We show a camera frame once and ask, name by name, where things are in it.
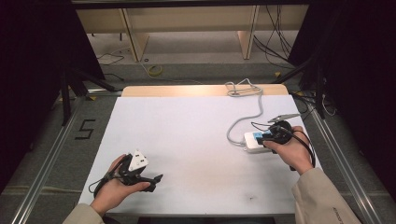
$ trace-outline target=cord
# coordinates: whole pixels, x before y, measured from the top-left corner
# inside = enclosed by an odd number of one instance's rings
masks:
[[[312,107],[312,109],[308,112],[308,114],[305,115],[305,117],[303,118],[303,121],[306,120],[306,118],[308,118],[308,116],[315,110],[315,107]]]
[[[270,17],[271,23],[274,26],[273,33],[276,32],[277,35],[279,36],[280,46],[283,49],[283,52],[285,53],[286,57],[288,58],[289,54],[290,54],[290,50],[289,50],[288,46],[290,44],[286,40],[285,36],[283,36],[283,32],[281,31],[281,21],[282,21],[281,13],[282,13],[282,8],[281,8],[281,6],[277,6],[277,8],[276,8],[276,22],[274,22],[274,19],[271,16],[271,13],[270,13],[270,10],[269,10],[268,6],[265,6],[265,8],[267,9],[267,13],[268,13],[268,16]]]
[[[151,75],[151,74],[150,74],[150,71],[145,67],[145,65],[143,65],[141,62],[139,62],[139,64],[142,65],[143,69],[145,69],[145,71],[146,71],[146,74],[147,74],[148,77],[151,78],[151,79],[164,80],[164,81],[174,81],[174,82],[192,81],[192,82],[195,82],[195,83],[198,83],[198,84],[201,84],[201,85],[205,85],[205,84],[202,83],[202,82],[199,82],[199,81],[196,81],[196,80],[192,80],[192,79],[182,79],[182,80],[179,80],[179,79],[171,79],[171,78],[154,77],[155,74],[154,74],[154,75]]]
[[[325,98],[326,98],[326,94],[323,94],[323,96],[322,96],[322,106],[323,106],[323,109],[324,109],[324,111],[326,111],[326,113],[327,113],[328,115],[334,116],[335,113],[337,112],[337,109],[335,108],[334,111],[333,111],[332,113],[330,113],[330,112],[327,110],[326,105],[324,104],[324,99],[325,99]]]
[[[96,198],[96,195],[97,195],[97,193],[99,192],[99,190],[100,190],[108,181],[110,181],[110,180],[112,180],[112,179],[114,179],[114,178],[118,178],[118,177],[115,176],[114,173],[116,172],[116,170],[120,167],[120,165],[121,165],[124,161],[126,161],[127,159],[129,159],[129,157],[130,157],[130,155],[124,156],[119,162],[117,162],[117,164],[113,167],[113,169],[111,169],[109,172],[107,172],[107,173],[105,174],[104,177],[102,177],[100,180],[98,180],[98,181],[96,181],[96,182],[94,182],[94,183],[92,183],[92,184],[90,184],[90,185],[88,186],[88,190],[90,191],[90,193],[93,193],[93,198]],[[97,183],[99,183],[99,184],[96,186],[95,190],[92,191],[92,190],[91,190],[91,186],[93,186],[94,184],[97,184]]]
[[[308,151],[309,155],[311,156],[312,166],[315,168],[315,166],[317,164],[316,153],[315,153],[315,150],[313,147],[312,147],[312,150],[309,148],[309,145],[312,146],[312,144],[311,144],[311,141],[309,140],[308,136],[306,136],[306,134],[301,131],[293,131],[293,133],[292,133],[289,130],[287,130],[281,126],[279,126],[279,129],[282,130],[284,133],[289,134],[291,137],[295,138],[297,141],[299,141],[305,147],[305,149]],[[305,136],[305,138],[308,140],[308,144],[305,141],[303,141],[301,138],[299,138],[297,135],[295,135],[294,133],[296,133],[296,132],[302,133]]]
[[[105,76],[113,76],[113,77],[117,77],[119,80],[121,80],[121,81],[125,81],[125,79],[124,78],[122,78],[122,77],[119,77],[119,76],[117,76],[116,74],[114,74],[114,73],[104,73],[104,75]]]
[[[250,87],[238,90],[236,87],[244,82],[247,82],[250,85]],[[233,89],[227,91],[227,95],[231,96],[231,97],[245,97],[245,96],[259,95],[258,103],[259,103],[260,113],[258,115],[242,117],[241,119],[237,119],[227,131],[227,139],[231,144],[233,144],[237,147],[245,147],[246,146],[245,142],[243,142],[243,141],[237,142],[237,141],[234,141],[233,139],[231,139],[230,133],[231,133],[231,130],[233,129],[233,127],[238,122],[245,120],[245,119],[255,119],[262,115],[262,113],[263,113],[263,110],[262,110],[262,88],[251,84],[251,82],[248,78],[245,78],[244,80],[240,81],[236,85],[233,82],[226,82],[224,85],[227,87],[227,89],[228,89],[229,85],[233,85]]]
[[[113,56],[113,57],[118,57],[118,58],[120,58],[120,59],[118,59],[118,60],[116,60],[116,61],[113,61],[112,63],[101,63],[102,65],[111,65],[111,64],[117,63],[117,62],[119,62],[119,61],[121,61],[122,59],[125,58],[125,57],[122,56],[122,55],[114,55],[114,54],[111,54],[111,53],[106,53],[106,54],[103,54],[102,56],[97,57],[96,59],[101,59],[101,58],[103,58],[105,55],[110,55],[110,56]]]
[[[266,130],[263,130],[263,129],[257,127],[257,125],[261,125],[261,126],[271,126],[271,125],[269,125],[269,124],[261,124],[261,123],[256,123],[256,122],[250,122],[250,123],[251,123],[251,126],[255,127],[257,130],[262,131],[262,132],[265,132]]]
[[[267,45],[264,45],[264,44],[259,40],[259,38],[258,38],[257,36],[254,35],[253,37],[254,37],[254,38],[253,38],[253,43],[257,46],[257,48],[259,48],[261,51],[263,51],[263,52],[265,53],[265,58],[267,59],[268,63],[270,63],[270,64],[272,64],[272,65],[274,65],[274,66],[277,66],[277,67],[281,67],[281,68],[293,69],[292,67],[282,66],[282,65],[279,65],[279,64],[276,64],[276,63],[271,62],[270,59],[268,58],[268,54],[271,55],[271,56],[273,56],[273,57],[277,57],[277,58],[279,58],[279,59],[282,59],[282,60],[285,61],[285,62],[288,62],[288,59],[282,57],[280,54],[276,53],[273,49],[270,49]]]

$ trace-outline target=gray floor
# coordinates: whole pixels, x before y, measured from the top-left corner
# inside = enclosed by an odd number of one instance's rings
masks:
[[[289,33],[290,42],[295,35],[295,32]],[[258,37],[263,40],[267,36],[268,33],[258,33]],[[249,77],[254,83],[268,83],[275,79],[275,72],[285,74],[288,71],[288,69],[269,64],[265,55],[257,48],[253,49],[250,60],[243,60],[235,32],[164,33],[150,36],[144,55],[144,59],[148,59],[148,62],[142,62],[142,64],[146,67],[161,65],[163,73],[160,77],[167,80],[151,79],[141,64],[133,62],[130,52],[125,49],[128,47],[125,38],[123,41],[119,41],[119,35],[95,35],[94,37],[89,35],[89,38],[98,56],[112,52],[124,56],[124,59],[118,63],[102,65],[104,73],[113,73],[124,78],[120,80],[112,75],[106,76],[107,81],[117,87],[195,84],[191,79],[205,84],[223,84],[225,81],[236,82],[245,77]],[[272,47],[281,52],[277,44],[274,41]],[[100,63],[111,63],[115,60],[117,58],[109,57],[101,59]],[[281,63],[275,58],[270,58],[270,60],[274,63]],[[298,89],[296,85],[298,78],[286,82],[288,89],[293,91]],[[91,83],[87,83],[87,86],[91,89],[97,88]],[[84,101],[27,223],[61,223],[76,205],[116,99],[117,96],[114,95],[98,95],[94,100]],[[296,104],[302,111],[305,109],[305,105],[300,101],[296,101]],[[358,217],[362,218],[361,210],[341,175],[312,114],[305,113],[303,118],[305,116],[304,125],[318,153],[323,170]],[[76,137],[86,136],[86,133],[78,131],[84,119],[95,120],[86,123],[87,128],[93,129],[92,136],[90,139],[78,140]],[[359,153],[342,117],[339,115],[331,117],[326,114],[326,122],[337,142],[342,146],[349,164],[384,223],[396,223],[395,202],[389,197],[367,160]],[[61,123],[62,103],[57,101],[39,137],[35,140],[34,150],[26,154],[19,169],[0,196],[0,223],[12,221],[21,200],[34,182],[55,142],[61,130]],[[121,223],[136,223],[136,217],[114,216],[114,218]],[[293,216],[280,216],[275,219],[276,223],[295,223]]]

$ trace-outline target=gray cable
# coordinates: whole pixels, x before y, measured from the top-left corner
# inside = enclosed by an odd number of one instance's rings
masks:
[[[238,90],[236,87],[237,87],[239,84],[244,83],[245,81],[247,81],[247,83],[250,85],[250,87],[249,87],[249,88],[246,88],[246,89],[239,89],[239,90]],[[256,85],[251,84],[251,83],[250,83],[250,80],[249,80],[248,78],[245,78],[244,80],[242,80],[241,82],[237,83],[236,85],[233,84],[233,82],[226,82],[224,85],[225,85],[225,86],[233,85],[233,89],[227,92],[227,95],[229,95],[229,96],[231,96],[231,97],[245,97],[245,96],[252,96],[252,95],[257,95],[257,94],[259,95],[259,100],[258,100],[258,102],[259,102],[260,113],[259,113],[258,115],[248,116],[248,117],[242,117],[242,118],[240,118],[240,119],[237,119],[237,120],[231,125],[231,127],[228,129],[228,131],[227,131],[227,139],[228,139],[228,141],[229,141],[231,144],[233,144],[233,145],[235,145],[235,146],[237,146],[237,147],[245,147],[245,146],[246,146],[246,143],[245,143],[244,141],[237,142],[237,141],[234,141],[233,139],[231,139],[231,137],[230,137],[230,132],[231,132],[231,130],[233,129],[233,127],[234,127],[238,122],[240,122],[240,121],[242,121],[242,120],[245,120],[245,119],[255,119],[255,118],[257,118],[257,117],[259,117],[259,116],[262,115],[262,113],[263,113],[263,110],[262,110],[262,88],[260,88],[260,87],[258,87],[258,86],[256,86]]]

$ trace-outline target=metal frame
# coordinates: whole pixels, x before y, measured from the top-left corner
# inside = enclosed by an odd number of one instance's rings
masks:
[[[44,184],[46,183],[50,171],[52,170],[53,165],[56,162],[56,159],[61,152],[61,149],[64,145],[64,142],[69,135],[71,127],[74,124],[76,116],[83,105],[85,97],[78,97],[75,101],[75,109],[71,114],[69,121],[62,127],[61,131],[59,132],[58,136],[54,144],[52,145],[47,158],[45,159],[43,165],[40,168],[32,186],[29,188],[29,191],[23,198],[19,208],[17,209],[16,215],[12,220],[12,223],[26,223],[27,218],[30,216],[33,207],[35,206],[35,202],[40,195],[40,191],[42,190]]]
[[[308,106],[310,110],[314,109],[312,105]],[[369,224],[381,224],[384,223],[380,217],[380,215],[376,212],[373,202],[370,197],[367,195],[364,187],[359,182],[359,179],[356,177],[353,172],[352,167],[349,165],[347,158],[345,157],[343,150],[338,145],[334,136],[332,135],[332,131],[327,125],[326,120],[322,119],[320,115],[316,112],[312,112],[315,123],[318,125],[319,130],[326,141],[327,146],[334,157],[335,162],[337,163],[338,168],[340,169],[341,174],[343,175],[346,184],[348,185],[350,192],[355,198],[356,203],[358,204],[364,219]]]
[[[337,4],[342,1],[343,0],[72,0],[71,2],[75,9],[99,9],[127,7],[227,7],[259,5]]]

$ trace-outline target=person's right hand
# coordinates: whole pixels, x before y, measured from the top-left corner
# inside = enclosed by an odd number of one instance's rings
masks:
[[[294,132],[294,135],[301,138],[309,146],[308,139],[300,133],[303,132],[303,127],[296,126],[292,127],[292,129],[294,131],[299,131]],[[284,145],[280,145],[273,141],[264,141],[263,143],[266,147],[274,150],[287,165],[296,169],[300,175],[314,168],[311,163],[309,152],[293,137]]]

